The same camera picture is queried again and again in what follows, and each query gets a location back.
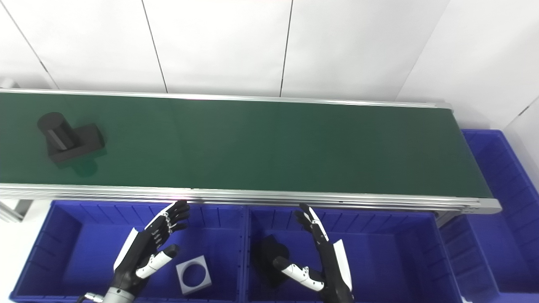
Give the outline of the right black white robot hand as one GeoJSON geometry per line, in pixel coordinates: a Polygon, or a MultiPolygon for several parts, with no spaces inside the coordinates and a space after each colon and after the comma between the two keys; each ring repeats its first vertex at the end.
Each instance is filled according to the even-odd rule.
{"type": "Polygon", "coordinates": [[[296,220],[312,235],[322,271],[300,267],[282,256],[272,260],[273,267],[302,286],[318,292],[324,303],[353,303],[352,274],[343,240],[331,243],[316,212],[306,203],[299,207],[294,212],[296,220]]]}

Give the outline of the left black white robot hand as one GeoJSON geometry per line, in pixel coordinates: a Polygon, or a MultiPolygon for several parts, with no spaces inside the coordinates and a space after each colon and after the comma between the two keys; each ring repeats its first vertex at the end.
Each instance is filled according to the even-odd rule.
{"type": "Polygon", "coordinates": [[[178,255],[177,244],[161,247],[173,233],[187,228],[185,221],[189,217],[187,201],[176,201],[161,210],[142,231],[132,230],[114,263],[109,285],[114,295],[135,299],[150,276],[178,255]]]}

